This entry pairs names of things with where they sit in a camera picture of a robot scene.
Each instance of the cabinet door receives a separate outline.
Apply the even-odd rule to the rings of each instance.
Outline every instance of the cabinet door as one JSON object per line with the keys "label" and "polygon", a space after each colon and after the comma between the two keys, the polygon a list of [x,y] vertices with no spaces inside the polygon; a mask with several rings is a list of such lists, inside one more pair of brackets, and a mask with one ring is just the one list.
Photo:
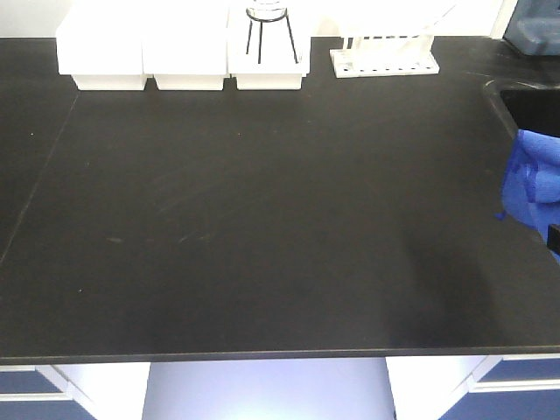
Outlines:
{"label": "cabinet door", "polygon": [[52,382],[37,370],[0,372],[0,394],[59,393]]}
{"label": "cabinet door", "polygon": [[557,420],[560,390],[470,393],[441,420]]}
{"label": "cabinet door", "polygon": [[95,420],[76,401],[0,402],[0,420]]}
{"label": "cabinet door", "polygon": [[560,358],[504,356],[479,382],[560,379]]}

